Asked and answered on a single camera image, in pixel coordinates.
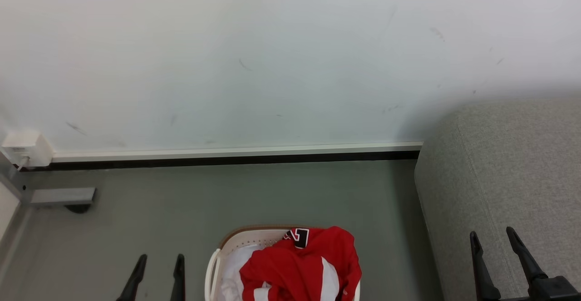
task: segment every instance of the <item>gray sofa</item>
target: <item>gray sofa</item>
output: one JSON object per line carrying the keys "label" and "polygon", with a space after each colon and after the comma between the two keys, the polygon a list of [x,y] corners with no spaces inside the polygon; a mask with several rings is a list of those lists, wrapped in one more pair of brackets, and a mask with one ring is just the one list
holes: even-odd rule
{"label": "gray sofa", "polygon": [[502,297],[527,295],[506,226],[581,291],[580,99],[464,107],[424,144],[415,181],[446,301],[476,300],[472,230]]}

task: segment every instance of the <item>floor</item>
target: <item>floor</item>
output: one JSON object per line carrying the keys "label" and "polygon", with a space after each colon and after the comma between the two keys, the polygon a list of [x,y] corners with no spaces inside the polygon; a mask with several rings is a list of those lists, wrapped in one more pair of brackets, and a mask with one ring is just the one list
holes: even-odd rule
{"label": "floor", "polygon": [[115,300],[148,255],[137,300],[168,300],[185,255],[187,299],[203,300],[220,240],[254,224],[338,225],[355,236],[361,300],[442,301],[415,192],[414,160],[27,173],[35,188],[97,187],[86,214],[34,210],[3,301]]}

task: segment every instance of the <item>power outlet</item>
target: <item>power outlet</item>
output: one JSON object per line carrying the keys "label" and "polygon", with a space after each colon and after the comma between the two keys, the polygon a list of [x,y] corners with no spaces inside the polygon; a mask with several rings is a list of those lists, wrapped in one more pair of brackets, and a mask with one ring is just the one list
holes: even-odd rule
{"label": "power outlet", "polygon": [[44,136],[36,131],[10,132],[2,142],[2,153],[16,165],[44,167],[50,165],[53,151]]}

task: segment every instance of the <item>red and white jersey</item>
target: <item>red and white jersey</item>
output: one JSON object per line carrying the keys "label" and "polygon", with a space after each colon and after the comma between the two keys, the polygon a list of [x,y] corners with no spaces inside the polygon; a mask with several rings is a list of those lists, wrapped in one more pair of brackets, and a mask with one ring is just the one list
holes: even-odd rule
{"label": "red and white jersey", "polygon": [[240,270],[243,301],[352,301],[361,279],[353,235],[293,228]]}

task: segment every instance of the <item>laundry basket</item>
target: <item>laundry basket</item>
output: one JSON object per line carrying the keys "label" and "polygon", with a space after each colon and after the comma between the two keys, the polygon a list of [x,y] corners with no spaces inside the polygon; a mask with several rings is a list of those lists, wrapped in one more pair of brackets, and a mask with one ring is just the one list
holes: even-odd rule
{"label": "laundry basket", "polygon": [[[206,281],[204,284],[204,298],[206,301],[217,301],[220,286],[222,285],[222,270],[226,258],[234,250],[248,245],[262,245],[270,247],[274,243],[280,241],[285,233],[295,227],[290,226],[259,226],[259,227],[245,227],[237,229],[230,233],[220,243],[220,247],[214,251],[208,269],[206,270]],[[355,289],[355,297],[353,301],[359,301],[359,293],[361,289],[361,282],[357,284]]]}

